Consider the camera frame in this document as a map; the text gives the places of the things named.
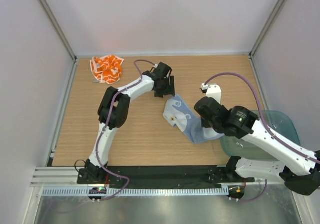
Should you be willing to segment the blue bear towel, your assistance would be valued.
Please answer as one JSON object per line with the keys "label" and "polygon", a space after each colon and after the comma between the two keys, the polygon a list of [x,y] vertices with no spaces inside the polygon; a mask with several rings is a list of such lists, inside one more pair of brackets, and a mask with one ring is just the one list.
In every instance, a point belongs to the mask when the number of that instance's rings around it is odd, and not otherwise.
{"label": "blue bear towel", "polygon": [[194,114],[178,94],[167,100],[163,117],[171,126],[178,127],[193,144],[217,140],[224,136],[213,128],[202,127],[201,118]]}

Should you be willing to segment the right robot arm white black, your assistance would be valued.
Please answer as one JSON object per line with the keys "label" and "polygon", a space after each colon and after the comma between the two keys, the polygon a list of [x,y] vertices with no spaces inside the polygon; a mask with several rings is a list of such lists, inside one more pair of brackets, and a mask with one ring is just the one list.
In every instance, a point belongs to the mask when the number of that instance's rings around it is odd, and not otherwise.
{"label": "right robot arm white black", "polygon": [[304,149],[272,130],[245,107],[226,109],[214,98],[203,97],[194,109],[217,133],[252,143],[276,158],[275,161],[261,161],[231,156],[220,171],[223,181],[265,179],[282,182],[290,190],[306,196],[319,188],[319,152]]}

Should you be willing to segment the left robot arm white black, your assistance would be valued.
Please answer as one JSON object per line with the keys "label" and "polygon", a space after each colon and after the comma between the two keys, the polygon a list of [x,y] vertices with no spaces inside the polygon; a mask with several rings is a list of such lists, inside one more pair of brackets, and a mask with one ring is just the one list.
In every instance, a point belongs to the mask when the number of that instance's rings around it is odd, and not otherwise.
{"label": "left robot arm white black", "polygon": [[82,171],[95,184],[101,184],[106,178],[106,166],[109,152],[118,129],[126,122],[132,101],[147,92],[155,97],[175,96],[175,79],[172,68],[160,62],[145,72],[139,72],[139,78],[123,87],[109,87],[98,108],[99,131],[90,157]]}

